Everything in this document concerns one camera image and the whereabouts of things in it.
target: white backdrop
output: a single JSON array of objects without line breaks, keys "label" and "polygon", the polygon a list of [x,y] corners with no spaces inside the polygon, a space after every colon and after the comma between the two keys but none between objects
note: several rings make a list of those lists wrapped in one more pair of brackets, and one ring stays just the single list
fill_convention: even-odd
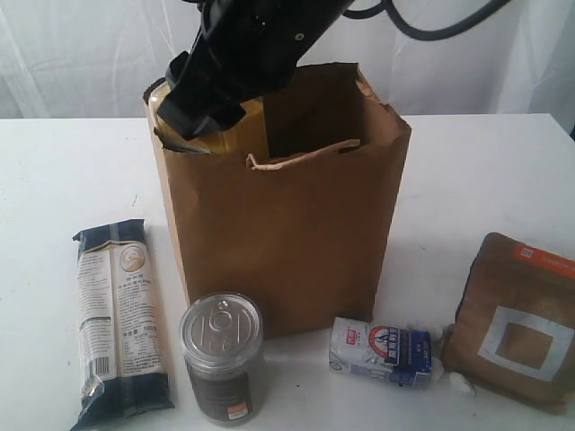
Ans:
[{"label": "white backdrop", "polygon": [[[430,30],[485,1],[395,3]],[[180,0],[0,0],[0,118],[141,117],[142,92],[190,48],[198,22],[195,5]],[[402,114],[550,112],[571,131],[573,23],[575,0],[514,0],[440,42],[406,38],[385,13],[340,18],[301,63],[359,62]]]}]

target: silver can lid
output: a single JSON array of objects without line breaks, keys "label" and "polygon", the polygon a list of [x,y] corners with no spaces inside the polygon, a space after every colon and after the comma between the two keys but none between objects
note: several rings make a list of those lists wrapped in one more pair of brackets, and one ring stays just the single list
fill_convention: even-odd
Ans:
[{"label": "silver can lid", "polygon": [[247,297],[223,293],[201,298],[181,318],[186,362],[206,373],[234,370],[261,349],[258,307]]}]

